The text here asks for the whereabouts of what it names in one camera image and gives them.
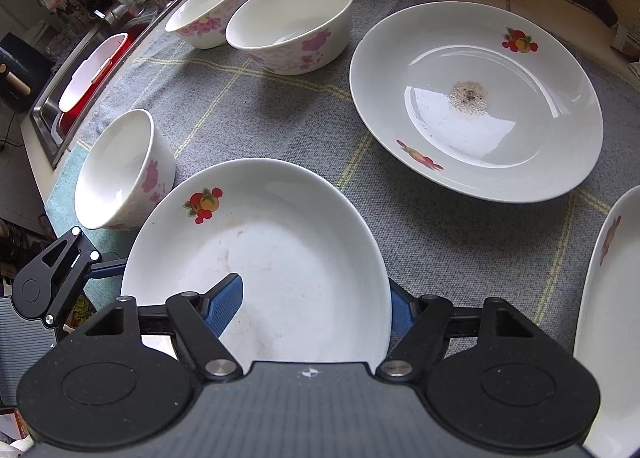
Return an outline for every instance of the gray cloth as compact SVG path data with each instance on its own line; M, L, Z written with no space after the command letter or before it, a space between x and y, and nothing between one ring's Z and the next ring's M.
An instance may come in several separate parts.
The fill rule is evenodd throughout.
M567 349L593 245L610 206L640 184L640 94L573 50L602 104L604 145L578 189L530 205L485 202L441 187L381 147L349 91L351 56L393 12L426 0L354 0L351 43L317 72L264 72L229 46L195 50L159 27L81 130L88 148L111 121L143 107L177 156L176 184L241 157L280 158L337 186L370 226L388 274L414 295L456 305L510 301Z

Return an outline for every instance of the round plate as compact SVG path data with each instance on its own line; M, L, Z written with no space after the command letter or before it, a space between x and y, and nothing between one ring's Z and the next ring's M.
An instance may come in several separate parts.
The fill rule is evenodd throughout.
M640 186L613 206L593 249L574 356L596 378L600 411L585 442L594 455L626 458L640 448Z
M350 82L391 154L463 194L548 200L600 155L600 104L580 64L542 28L491 6L436 2L390 15L356 48Z
M122 293L139 305L206 292L235 272L244 299L220 340L253 361L386 356L389 282L353 205L320 176L273 159L210 167L160 202L131 249Z

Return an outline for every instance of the metal screw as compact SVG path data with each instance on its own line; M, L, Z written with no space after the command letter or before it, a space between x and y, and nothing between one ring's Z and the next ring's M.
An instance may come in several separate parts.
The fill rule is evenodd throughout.
M231 375L236 368L236 363L228 361L227 359L209 361L204 367L204 369L207 370L207 373L210 373L215 377L226 377L227 375Z
M386 361L381 369L389 377L405 377L414 370L406 361Z

